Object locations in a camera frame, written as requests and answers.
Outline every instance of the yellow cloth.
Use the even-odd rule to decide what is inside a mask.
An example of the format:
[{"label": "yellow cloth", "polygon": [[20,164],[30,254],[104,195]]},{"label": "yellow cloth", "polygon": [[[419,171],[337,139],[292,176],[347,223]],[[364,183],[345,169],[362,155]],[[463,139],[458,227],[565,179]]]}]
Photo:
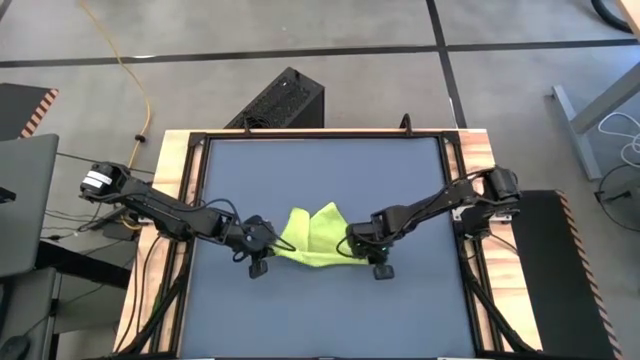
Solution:
[{"label": "yellow cloth", "polygon": [[[347,225],[335,203],[329,203],[313,217],[309,217],[309,212],[304,209],[293,208],[280,237],[295,246],[296,251],[274,248],[274,252],[313,267],[368,264],[366,259],[352,259],[336,252],[336,245],[344,239]],[[346,241],[340,245],[340,251],[351,255]]]}]

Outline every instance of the metal table leg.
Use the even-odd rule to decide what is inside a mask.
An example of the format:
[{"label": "metal table leg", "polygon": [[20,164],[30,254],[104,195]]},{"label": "metal table leg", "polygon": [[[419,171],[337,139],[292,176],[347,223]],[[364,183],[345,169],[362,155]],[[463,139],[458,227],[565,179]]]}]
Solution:
[{"label": "metal table leg", "polygon": [[593,155],[586,132],[640,91],[640,63],[631,68],[578,114],[573,109],[562,86],[554,86],[552,90],[559,112],[562,114],[560,120],[569,131],[571,144],[587,178],[589,180],[601,178],[602,173]]}]

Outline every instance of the orange and black stripe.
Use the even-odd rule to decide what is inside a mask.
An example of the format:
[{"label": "orange and black stripe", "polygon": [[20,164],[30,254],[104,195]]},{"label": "orange and black stripe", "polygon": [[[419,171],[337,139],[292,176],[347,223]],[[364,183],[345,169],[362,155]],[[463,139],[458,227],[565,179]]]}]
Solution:
[{"label": "orange and black stripe", "polygon": [[29,119],[29,121],[27,121],[24,129],[22,129],[22,131],[20,132],[20,139],[31,137],[36,132],[38,125],[40,125],[40,122],[42,122],[44,115],[53,104],[56,96],[58,96],[58,90],[56,89],[51,89],[44,95],[44,97],[40,101],[40,104],[38,104],[35,111],[31,115],[31,118]]},{"label": "orange and black stripe", "polygon": [[566,195],[562,191],[556,191],[560,198],[560,202],[562,203],[562,208],[564,210],[564,214],[567,217],[567,224],[569,224],[569,228],[571,229],[571,235],[573,237],[573,242],[576,245],[578,250],[578,255],[582,260],[582,266],[584,268],[584,273],[587,276],[587,280],[589,281],[589,285],[591,287],[591,292],[593,293],[593,298],[598,307],[598,312],[600,313],[600,318],[602,319],[602,324],[608,334],[609,343],[611,344],[611,348],[613,349],[613,354],[616,360],[624,360],[622,356],[622,350],[620,349],[620,344],[618,343],[618,339],[616,338],[615,331],[613,330],[613,326],[611,325],[611,320],[609,320],[609,315],[607,314],[607,309],[604,305],[604,301],[602,300],[602,295],[600,295],[600,290],[598,289],[598,284],[596,283],[596,279],[593,276],[593,271],[591,271],[591,265],[589,264],[589,259],[587,257],[587,252],[584,249],[584,245],[582,243],[582,239],[578,234],[578,229],[576,227],[576,223],[573,219],[573,215],[571,213],[571,209],[569,208],[569,201],[567,200]]}]

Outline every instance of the table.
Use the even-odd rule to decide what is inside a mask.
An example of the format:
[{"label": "table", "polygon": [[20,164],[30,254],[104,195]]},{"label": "table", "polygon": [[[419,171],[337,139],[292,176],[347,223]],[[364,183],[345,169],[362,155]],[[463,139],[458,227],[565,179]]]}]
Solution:
[{"label": "table", "polygon": [[[155,189],[162,191],[171,196],[177,197],[180,193],[185,165],[190,166],[189,178],[186,181],[186,202],[193,199],[195,193],[195,182],[197,180],[198,171],[200,169],[200,160],[202,155],[202,147],[195,146],[193,148],[192,163],[186,164],[187,152],[189,151],[189,140],[192,133],[215,133],[215,134],[239,134],[244,130],[169,130],[165,133],[165,137],[160,151],[160,157],[156,168],[153,186]],[[256,129],[252,130],[256,133],[279,133],[279,132],[402,132],[401,129]],[[414,130],[414,131],[450,131],[445,129],[433,130]],[[489,144],[489,138],[486,130],[459,130],[460,143],[463,158],[468,172],[491,167],[494,165],[494,159]],[[452,165],[452,175],[456,176],[455,158],[453,151],[447,151],[447,156]],[[509,241],[515,246],[513,233],[510,225],[492,225],[493,232]],[[141,327],[148,319],[156,294],[162,281],[165,265],[168,257],[169,242],[161,240],[149,254],[151,244],[156,239],[157,232],[154,227],[147,226],[142,230],[139,251],[136,262],[135,276],[138,277],[138,284],[142,283],[142,264],[149,255],[148,265],[146,269],[146,279],[144,289],[138,289],[145,292],[144,301],[142,302],[140,317]],[[521,337],[531,346],[541,349],[540,338],[536,327],[533,310],[527,293],[527,288],[522,273],[520,262],[516,255],[505,249],[496,242],[484,241],[482,243],[483,251],[487,262],[487,271],[491,283],[492,295],[495,304],[513,326],[513,328],[521,335]],[[178,253],[184,250],[184,245],[179,245]],[[181,257],[177,257],[174,262],[173,273],[177,273],[181,262]],[[133,307],[134,302],[134,281],[129,282],[129,288],[123,307],[122,317],[116,337],[116,345],[124,338],[124,344],[128,344],[135,336],[134,331],[130,331],[125,335],[126,327],[130,317],[138,316],[138,306]],[[485,349],[495,349],[490,336],[490,326],[484,309],[476,301],[478,316],[480,320],[480,331],[482,334],[483,345]],[[170,321],[175,316],[175,303],[169,308],[163,322],[159,338],[159,351],[167,351],[171,342],[171,328],[173,322]]]},{"label": "table", "polygon": [[[634,34],[640,39],[640,3],[636,0],[618,0],[617,3]],[[560,121],[569,132],[571,144],[589,180],[601,178],[602,173],[587,139],[587,131],[639,91],[640,63],[634,65],[579,113],[576,113],[562,86],[552,88]]]}]

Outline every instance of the white cable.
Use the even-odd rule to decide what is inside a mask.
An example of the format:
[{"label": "white cable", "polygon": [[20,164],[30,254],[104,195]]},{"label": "white cable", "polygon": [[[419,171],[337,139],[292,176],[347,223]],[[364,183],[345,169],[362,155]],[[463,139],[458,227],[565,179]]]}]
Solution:
[{"label": "white cable", "polygon": [[[607,131],[607,130],[603,130],[602,126],[604,125],[604,123],[611,119],[614,116],[622,116],[625,119],[633,122],[634,124],[636,124],[636,126],[638,127],[638,134],[636,135],[629,135],[629,134],[624,134],[624,133],[619,133],[619,132],[615,132],[615,131]],[[626,144],[625,146],[622,147],[622,149],[620,149],[620,158],[622,159],[622,161],[624,161],[627,165],[632,166],[634,168],[638,168],[640,169],[640,165],[635,164],[632,161],[629,161],[626,157],[625,157],[625,151],[628,148],[631,148],[633,150],[633,152],[635,152],[636,154],[640,155],[640,122],[638,122],[636,119],[632,118],[631,116],[625,114],[625,113],[620,113],[620,112],[612,112],[611,114],[607,115],[604,119],[602,119],[602,121],[600,121],[600,123],[598,124],[598,131],[603,133],[603,134],[607,134],[607,135],[613,135],[613,136],[620,136],[620,137],[626,137],[626,138],[630,138],[632,139],[631,142],[629,142],[628,144]]]}]

